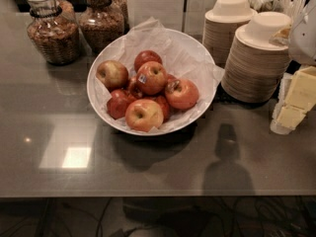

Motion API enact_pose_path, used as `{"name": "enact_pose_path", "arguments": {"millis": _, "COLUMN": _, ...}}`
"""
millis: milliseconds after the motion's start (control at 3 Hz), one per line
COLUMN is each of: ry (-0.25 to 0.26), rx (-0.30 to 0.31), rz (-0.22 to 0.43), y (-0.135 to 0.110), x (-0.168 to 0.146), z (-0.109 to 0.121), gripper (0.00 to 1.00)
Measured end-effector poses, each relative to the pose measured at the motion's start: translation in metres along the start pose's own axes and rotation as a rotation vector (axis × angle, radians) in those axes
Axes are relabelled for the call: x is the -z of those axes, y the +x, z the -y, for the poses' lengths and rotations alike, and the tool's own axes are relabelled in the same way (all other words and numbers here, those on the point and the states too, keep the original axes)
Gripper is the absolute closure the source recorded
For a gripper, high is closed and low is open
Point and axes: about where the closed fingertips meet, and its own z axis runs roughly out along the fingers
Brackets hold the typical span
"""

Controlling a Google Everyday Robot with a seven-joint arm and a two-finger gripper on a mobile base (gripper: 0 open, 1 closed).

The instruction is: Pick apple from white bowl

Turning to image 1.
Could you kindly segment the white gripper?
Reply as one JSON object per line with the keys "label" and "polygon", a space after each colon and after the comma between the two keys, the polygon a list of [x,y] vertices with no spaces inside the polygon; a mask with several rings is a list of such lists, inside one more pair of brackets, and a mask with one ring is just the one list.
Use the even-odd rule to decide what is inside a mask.
{"label": "white gripper", "polygon": [[[288,53],[302,65],[316,65],[316,0],[309,0],[294,20],[289,33]],[[288,135],[316,105],[316,67],[308,66],[293,75],[285,73],[279,83],[270,129]]]}

